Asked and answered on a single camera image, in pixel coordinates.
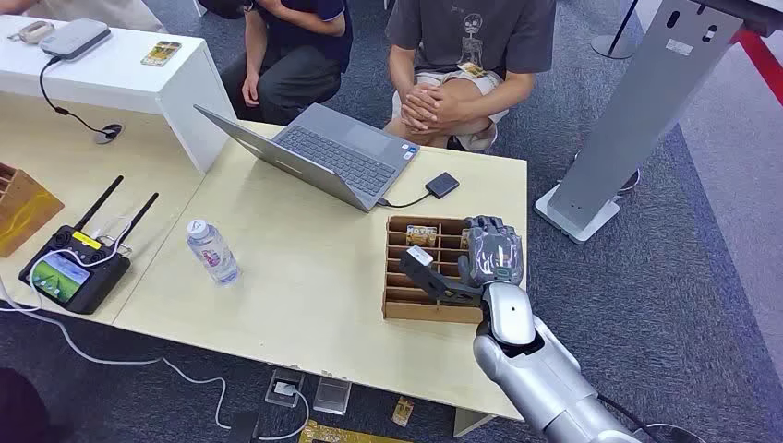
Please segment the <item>person's left hand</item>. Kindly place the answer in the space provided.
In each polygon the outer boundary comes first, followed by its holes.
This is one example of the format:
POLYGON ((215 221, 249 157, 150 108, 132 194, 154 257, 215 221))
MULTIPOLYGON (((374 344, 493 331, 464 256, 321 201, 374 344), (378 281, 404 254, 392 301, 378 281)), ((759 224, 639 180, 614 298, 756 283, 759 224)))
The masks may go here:
POLYGON ((466 122, 460 100, 444 87, 413 88, 405 93, 401 101, 402 121, 415 133, 454 129, 466 122))

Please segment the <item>person's right hand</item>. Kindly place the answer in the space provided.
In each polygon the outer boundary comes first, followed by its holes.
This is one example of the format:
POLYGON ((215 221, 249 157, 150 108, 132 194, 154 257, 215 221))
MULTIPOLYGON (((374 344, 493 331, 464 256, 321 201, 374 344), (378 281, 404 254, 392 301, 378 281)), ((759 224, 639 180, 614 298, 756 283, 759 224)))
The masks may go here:
POLYGON ((442 85, 421 82, 414 85, 407 93, 407 97, 429 97, 436 101, 444 101, 449 97, 449 92, 442 85))

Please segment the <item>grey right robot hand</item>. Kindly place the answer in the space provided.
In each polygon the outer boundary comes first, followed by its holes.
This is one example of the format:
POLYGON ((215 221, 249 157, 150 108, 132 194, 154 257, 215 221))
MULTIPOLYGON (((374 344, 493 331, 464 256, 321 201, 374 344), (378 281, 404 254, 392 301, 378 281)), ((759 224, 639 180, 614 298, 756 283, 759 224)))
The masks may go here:
POLYGON ((479 215, 463 221, 467 253, 460 256, 460 279, 448 279, 431 268, 432 257, 410 246, 400 258, 401 271, 435 301, 479 306, 493 300, 529 302, 521 287, 524 254, 521 237, 495 216, 479 215))

